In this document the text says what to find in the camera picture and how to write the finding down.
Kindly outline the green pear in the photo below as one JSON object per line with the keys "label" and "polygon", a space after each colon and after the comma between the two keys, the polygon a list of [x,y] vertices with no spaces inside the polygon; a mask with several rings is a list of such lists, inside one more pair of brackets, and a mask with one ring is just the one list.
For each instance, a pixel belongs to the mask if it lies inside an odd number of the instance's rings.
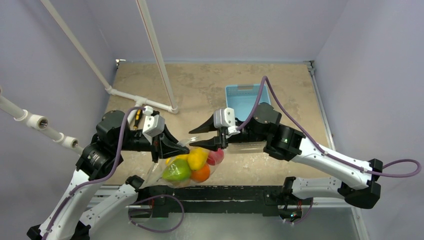
{"label": "green pear", "polygon": [[164,169],[161,178],[168,182],[181,182],[189,179],[191,174],[186,160],[175,160]]}

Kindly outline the smooth red apple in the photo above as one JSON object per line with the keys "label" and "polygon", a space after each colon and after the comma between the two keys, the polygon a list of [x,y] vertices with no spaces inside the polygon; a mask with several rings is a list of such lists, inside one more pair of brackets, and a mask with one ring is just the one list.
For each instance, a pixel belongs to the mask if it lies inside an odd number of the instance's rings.
{"label": "smooth red apple", "polygon": [[210,151],[208,153],[206,162],[210,166],[219,165],[223,161],[224,155],[225,155],[224,151],[220,148],[217,151]]}

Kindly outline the yellow mango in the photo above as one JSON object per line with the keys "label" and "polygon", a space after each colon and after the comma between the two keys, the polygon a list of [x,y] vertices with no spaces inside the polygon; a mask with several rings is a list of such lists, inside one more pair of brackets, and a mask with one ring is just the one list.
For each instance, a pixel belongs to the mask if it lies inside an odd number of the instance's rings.
{"label": "yellow mango", "polygon": [[192,148],[187,157],[190,169],[193,171],[200,170],[206,164],[209,152],[209,150],[201,147]]}

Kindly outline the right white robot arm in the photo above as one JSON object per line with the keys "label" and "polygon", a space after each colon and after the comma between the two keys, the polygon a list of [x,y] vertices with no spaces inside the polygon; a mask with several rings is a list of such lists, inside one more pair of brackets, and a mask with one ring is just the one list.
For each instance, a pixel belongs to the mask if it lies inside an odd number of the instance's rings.
{"label": "right white robot arm", "polygon": [[310,166],[329,175],[306,179],[287,177],[280,196],[288,204],[309,198],[342,199],[351,206],[372,209],[381,196],[378,173],[383,163],[378,159],[356,160],[320,144],[315,145],[305,133],[281,124],[282,114],[270,104],[259,103],[250,120],[235,118],[232,108],[221,108],[190,134],[217,132],[208,140],[190,146],[211,151],[225,149],[229,144],[264,142],[263,152],[276,160]]}

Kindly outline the yellow lemon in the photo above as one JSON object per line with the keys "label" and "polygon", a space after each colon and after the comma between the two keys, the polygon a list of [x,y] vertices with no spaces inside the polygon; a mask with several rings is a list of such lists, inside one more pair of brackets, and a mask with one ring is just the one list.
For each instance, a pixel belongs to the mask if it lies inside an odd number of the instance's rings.
{"label": "yellow lemon", "polygon": [[170,157],[170,158],[166,159],[165,164],[168,166],[168,165],[172,164],[175,160],[186,161],[188,159],[188,156],[189,156],[189,154],[180,154],[180,155],[177,155],[177,156]]}

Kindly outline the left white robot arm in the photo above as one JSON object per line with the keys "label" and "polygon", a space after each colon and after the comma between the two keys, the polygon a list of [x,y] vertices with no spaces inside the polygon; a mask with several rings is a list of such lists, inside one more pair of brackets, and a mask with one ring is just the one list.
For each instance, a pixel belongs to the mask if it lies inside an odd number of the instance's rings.
{"label": "left white robot arm", "polygon": [[158,111],[152,113],[152,126],[132,130],[128,115],[112,110],[96,125],[96,133],[76,163],[72,179],[50,216],[27,231],[31,240],[87,240],[101,222],[125,206],[142,205],[149,199],[144,180],[130,176],[116,193],[95,207],[87,206],[97,190],[110,179],[123,162],[122,151],[148,152],[158,161],[187,154],[189,149],[169,132]]}

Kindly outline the clear dotted zip bag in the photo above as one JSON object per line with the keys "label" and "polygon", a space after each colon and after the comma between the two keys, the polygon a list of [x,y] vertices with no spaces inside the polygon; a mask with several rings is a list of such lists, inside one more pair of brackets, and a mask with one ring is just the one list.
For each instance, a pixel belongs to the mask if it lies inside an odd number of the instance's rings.
{"label": "clear dotted zip bag", "polygon": [[141,189],[153,186],[185,188],[207,181],[225,157],[222,149],[211,151],[201,147],[189,146],[198,137],[181,140],[178,144],[188,147],[188,154],[180,154],[160,159],[150,167]]}

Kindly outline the orange fruit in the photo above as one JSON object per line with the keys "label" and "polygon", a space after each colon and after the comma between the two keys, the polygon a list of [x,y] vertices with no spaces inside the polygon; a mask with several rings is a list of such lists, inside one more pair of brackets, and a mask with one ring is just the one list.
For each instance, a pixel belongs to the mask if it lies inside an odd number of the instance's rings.
{"label": "orange fruit", "polygon": [[210,166],[206,163],[201,169],[193,170],[190,179],[197,183],[205,182],[211,174]]}

